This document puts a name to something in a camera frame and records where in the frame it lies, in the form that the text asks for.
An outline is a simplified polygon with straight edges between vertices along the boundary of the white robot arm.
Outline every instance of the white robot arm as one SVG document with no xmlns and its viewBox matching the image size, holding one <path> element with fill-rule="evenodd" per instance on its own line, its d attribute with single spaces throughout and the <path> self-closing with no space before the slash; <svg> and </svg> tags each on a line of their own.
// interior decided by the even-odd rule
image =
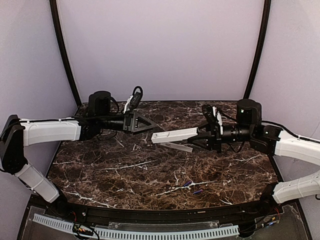
<svg viewBox="0 0 320 240">
<path fill-rule="evenodd" d="M 54 141 L 85 141 L 101 133 L 103 129 L 138 134 L 153 129 L 156 124 L 138 114 L 134 109 L 142 98 L 142 89 L 137 86 L 122 113 L 110 112 L 112 97 L 107 91 L 99 91 L 89 97 L 85 116 L 63 119 L 30 120 L 11 115 L 0 135 L 0 159 L 3 170 L 18 177 L 30 189 L 52 204 L 59 214 L 68 214 L 64 209 L 67 198 L 24 156 L 24 147 Z"/>
<path fill-rule="evenodd" d="M 199 127 L 156 132 L 152 142 L 169 143 L 187 140 L 188 143 L 221 152 L 221 144 L 248 141 L 250 146 L 270 156 L 299 159 L 320 166 L 320 141 L 296 135 L 282 127 L 262 125 L 261 105 L 250 99 L 237 103 L 237 115 L 233 125 L 222 125 L 221 112 L 216 107 L 202 107 L 206 123 Z M 273 204 L 320 194 L 320 171 L 296 180 L 270 184 L 262 199 Z"/>
</svg>

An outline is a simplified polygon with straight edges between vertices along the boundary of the white cable tray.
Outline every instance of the white cable tray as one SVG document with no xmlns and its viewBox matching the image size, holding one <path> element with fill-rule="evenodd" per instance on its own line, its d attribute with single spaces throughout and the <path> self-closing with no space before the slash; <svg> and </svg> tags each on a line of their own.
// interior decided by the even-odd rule
<svg viewBox="0 0 320 240">
<path fill-rule="evenodd" d="M 74 234 L 72 232 L 72 222 L 59 220 L 36 213 L 34 214 L 33 222 L 47 226 L 52 229 L 56 229 L 61 232 Z M 122 231 L 99 227 L 96 227 L 94 230 L 99 234 L 100 239 L 104 240 L 210 240 L 239 235 L 238 225 L 207 230 L 178 232 Z"/>
</svg>

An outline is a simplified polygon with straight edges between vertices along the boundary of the small blue object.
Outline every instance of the small blue object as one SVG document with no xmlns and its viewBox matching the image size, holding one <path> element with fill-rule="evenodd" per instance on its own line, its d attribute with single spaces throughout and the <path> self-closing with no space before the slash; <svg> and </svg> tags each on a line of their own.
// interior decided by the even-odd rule
<svg viewBox="0 0 320 240">
<path fill-rule="evenodd" d="M 192 181 L 187 181 L 187 182 L 183 185 L 183 187 L 188 187 L 191 183 L 192 183 Z"/>
<path fill-rule="evenodd" d="M 201 189 L 201 190 L 195 191 L 193 194 L 199 194 L 199 193 L 202 193 L 202 192 L 203 192 L 203 190 Z"/>
</svg>

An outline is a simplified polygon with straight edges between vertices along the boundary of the purple wall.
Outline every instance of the purple wall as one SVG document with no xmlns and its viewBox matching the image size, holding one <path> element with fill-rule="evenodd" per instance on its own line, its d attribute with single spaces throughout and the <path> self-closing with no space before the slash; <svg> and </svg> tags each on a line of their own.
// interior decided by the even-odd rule
<svg viewBox="0 0 320 240">
<path fill-rule="evenodd" d="M 263 0 L 63 0 L 66 48 L 83 102 L 237 100 L 255 54 Z"/>
<path fill-rule="evenodd" d="M 0 3 L 0 129 L 9 115 L 45 119 L 76 111 L 60 57 L 49 1 Z M 26 157 L 46 173 L 58 143 L 25 149 Z M 30 197 L 17 178 L 0 174 L 0 239 L 15 240 Z"/>
<path fill-rule="evenodd" d="M 251 98 L 262 103 L 262 117 L 293 132 L 320 139 L 320 1 L 272 1 L 265 43 Z M 287 181 L 319 166 L 278 157 Z M 320 202 L 300 200 L 313 239 L 320 239 Z"/>
</svg>

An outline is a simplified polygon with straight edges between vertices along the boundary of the marble surface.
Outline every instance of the marble surface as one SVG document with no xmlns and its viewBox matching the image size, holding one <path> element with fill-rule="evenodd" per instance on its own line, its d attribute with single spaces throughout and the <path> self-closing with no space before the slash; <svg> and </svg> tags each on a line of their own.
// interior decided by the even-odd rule
<svg viewBox="0 0 320 240">
<path fill-rule="evenodd" d="M 203 104 L 220 107 L 230 116 L 236 113 L 235 102 L 141 102 L 136 111 L 157 123 L 153 131 L 114 136 L 115 132 L 104 130 L 88 141 L 65 141 L 48 178 L 69 202 L 98 207 L 181 210 L 258 200 L 277 177 L 269 158 L 248 143 L 239 153 L 224 144 L 219 154 L 199 147 L 189 153 L 152 143 L 152 132 L 201 124 Z M 188 181 L 191 186 L 182 187 Z"/>
</svg>

